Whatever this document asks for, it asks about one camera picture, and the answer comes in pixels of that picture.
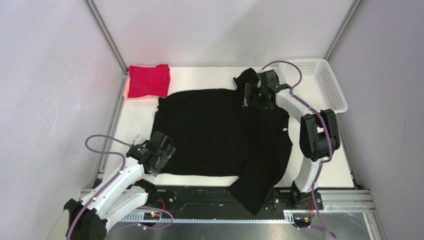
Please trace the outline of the black t shirt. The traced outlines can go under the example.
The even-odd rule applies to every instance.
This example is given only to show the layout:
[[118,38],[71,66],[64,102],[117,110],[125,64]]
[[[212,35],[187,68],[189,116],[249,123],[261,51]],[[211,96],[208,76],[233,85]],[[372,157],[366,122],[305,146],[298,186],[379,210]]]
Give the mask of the black t shirt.
[[289,114],[279,107],[243,107],[245,85],[259,82],[254,69],[233,82],[234,90],[187,90],[160,98],[152,130],[169,136],[176,149],[164,173],[236,176],[228,191],[257,215],[289,163]]

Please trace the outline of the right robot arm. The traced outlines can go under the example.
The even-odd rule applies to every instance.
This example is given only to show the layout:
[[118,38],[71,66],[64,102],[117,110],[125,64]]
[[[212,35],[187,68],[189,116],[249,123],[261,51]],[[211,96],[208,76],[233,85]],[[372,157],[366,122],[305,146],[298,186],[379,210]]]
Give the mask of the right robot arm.
[[258,73],[259,84],[247,83],[244,87],[244,107],[271,110],[284,109],[300,124],[299,146],[303,161],[290,189],[290,202],[303,209],[315,195],[322,166],[332,160],[341,141],[332,109],[317,110],[312,104],[296,95],[288,84],[281,84],[274,70]]

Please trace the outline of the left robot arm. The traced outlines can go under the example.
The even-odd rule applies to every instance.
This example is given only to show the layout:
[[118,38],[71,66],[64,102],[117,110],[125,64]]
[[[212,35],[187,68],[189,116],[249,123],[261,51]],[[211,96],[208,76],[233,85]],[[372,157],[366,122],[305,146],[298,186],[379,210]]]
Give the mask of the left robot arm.
[[68,214],[67,240],[103,240],[111,228],[136,209],[152,209],[155,216],[167,211],[159,202],[157,186],[145,175],[158,176],[176,148],[173,140],[158,131],[139,143],[120,144],[126,154],[115,152],[122,162],[112,174],[80,200],[71,198],[63,208]]

